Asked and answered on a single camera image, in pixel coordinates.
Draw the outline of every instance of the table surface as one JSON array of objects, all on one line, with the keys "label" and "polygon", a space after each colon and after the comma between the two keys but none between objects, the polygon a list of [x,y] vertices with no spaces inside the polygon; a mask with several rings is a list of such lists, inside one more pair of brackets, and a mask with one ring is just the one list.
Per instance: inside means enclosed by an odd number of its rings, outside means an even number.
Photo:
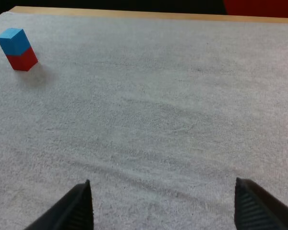
[{"label": "table surface", "polygon": [[160,18],[160,19],[228,21],[228,22],[288,23],[288,18],[191,14],[191,13],[163,13],[163,12],[140,12],[140,11],[133,12],[133,11],[112,11],[112,10],[52,8],[52,7],[26,7],[26,6],[15,6],[10,11],[17,12],[17,13],[36,13],[36,14],[73,15],[73,16]]},{"label": "table surface", "polygon": [[0,15],[39,60],[0,48],[0,230],[86,179],[101,230],[234,230],[236,177],[288,205],[288,24],[33,9]]}]

